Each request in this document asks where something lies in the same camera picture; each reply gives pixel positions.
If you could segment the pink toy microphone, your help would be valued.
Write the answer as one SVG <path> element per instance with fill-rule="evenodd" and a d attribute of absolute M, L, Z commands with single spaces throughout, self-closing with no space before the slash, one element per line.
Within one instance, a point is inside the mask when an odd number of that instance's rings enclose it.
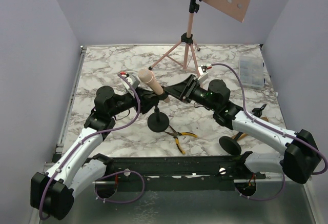
<path fill-rule="evenodd" d="M 165 94 L 163 87 L 156 80 L 154 73 L 149 69 L 141 69 L 138 72 L 140 81 L 146 84 L 165 103 L 170 102 L 170 98 Z"/>

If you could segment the black mic stand front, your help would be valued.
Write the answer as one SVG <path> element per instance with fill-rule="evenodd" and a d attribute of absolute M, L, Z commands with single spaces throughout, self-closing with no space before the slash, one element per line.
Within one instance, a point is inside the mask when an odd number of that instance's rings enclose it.
<path fill-rule="evenodd" d="M 252 114 L 256 117 L 262 117 L 263 110 L 266 108 L 267 104 L 263 104 L 260 108 L 254 108 Z M 247 134 L 238 132 L 232 137 L 222 136 L 219 139 L 220 146 L 230 155 L 238 156 L 241 154 L 241 146 L 238 141 L 245 138 Z"/>

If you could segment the gold toy microphone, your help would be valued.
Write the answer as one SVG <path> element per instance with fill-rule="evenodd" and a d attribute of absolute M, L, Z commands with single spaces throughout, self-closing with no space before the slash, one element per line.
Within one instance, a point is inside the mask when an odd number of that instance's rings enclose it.
<path fill-rule="evenodd" d="M 267 121 L 267 122 L 269 121 L 269 119 L 267 117 L 262 117 L 261 119 L 264 120 L 264 121 Z M 236 141 L 239 141 L 239 140 L 245 138 L 246 136 L 247 136 L 246 133 L 238 132 L 237 134 L 232 136 L 232 139 L 234 139 Z"/>

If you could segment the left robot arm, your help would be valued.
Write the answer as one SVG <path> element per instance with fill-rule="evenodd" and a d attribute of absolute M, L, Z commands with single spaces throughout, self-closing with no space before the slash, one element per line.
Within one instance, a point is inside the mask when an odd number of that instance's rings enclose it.
<path fill-rule="evenodd" d="M 68 151 L 45 173 L 35 173 L 31 179 L 30 204 L 38 209 L 41 220 L 64 219 L 75 198 L 93 181 L 109 180 L 114 173 L 110 158 L 89 155 L 115 131 L 114 117 L 135 108 L 145 114 L 159 103 L 158 95 L 140 87 L 128 86 L 125 94 L 116 94 L 110 86 L 96 91 L 94 109 L 80 135 Z"/>

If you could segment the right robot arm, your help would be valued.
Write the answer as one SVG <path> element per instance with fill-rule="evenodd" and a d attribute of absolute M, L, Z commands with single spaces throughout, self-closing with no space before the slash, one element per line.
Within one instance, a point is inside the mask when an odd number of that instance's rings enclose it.
<path fill-rule="evenodd" d="M 270 159 L 267 154 L 248 156 L 236 165 L 236 174 L 240 178 L 249 178 L 254 172 L 276 172 L 304 184 L 323 158 L 309 131 L 283 129 L 250 115 L 229 100 L 230 89 L 220 79 L 210 81 L 204 89 L 191 74 L 184 81 L 165 87 L 164 91 L 184 103 L 195 101 L 205 106 L 213 111 L 213 118 L 219 125 L 248 134 L 280 154 L 277 159 Z"/>

